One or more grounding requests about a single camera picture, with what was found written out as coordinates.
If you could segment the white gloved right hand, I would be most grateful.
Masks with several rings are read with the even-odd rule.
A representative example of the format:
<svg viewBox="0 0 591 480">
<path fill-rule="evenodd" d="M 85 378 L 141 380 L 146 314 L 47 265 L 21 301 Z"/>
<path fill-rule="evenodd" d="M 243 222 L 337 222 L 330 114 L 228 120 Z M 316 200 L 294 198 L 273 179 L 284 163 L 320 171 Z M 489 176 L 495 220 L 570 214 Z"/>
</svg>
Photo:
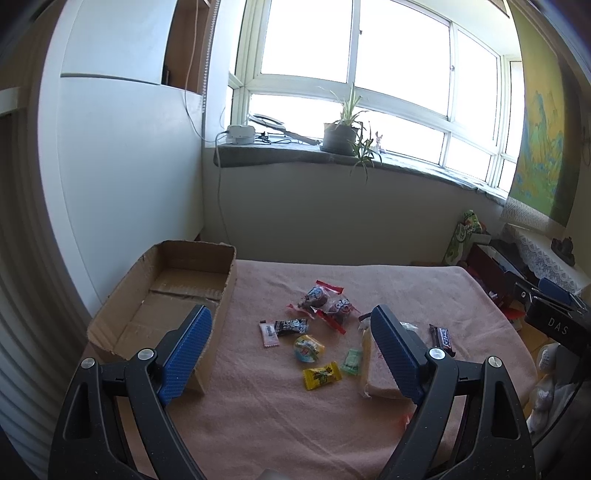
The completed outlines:
<svg viewBox="0 0 591 480">
<path fill-rule="evenodd" d="M 575 390 L 579 358 L 559 343 L 543 346 L 537 365 L 542 378 L 530 394 L 531 413 L 526 421 L 536 437 L 545 433 L 558 419 Z"/>
</svg>

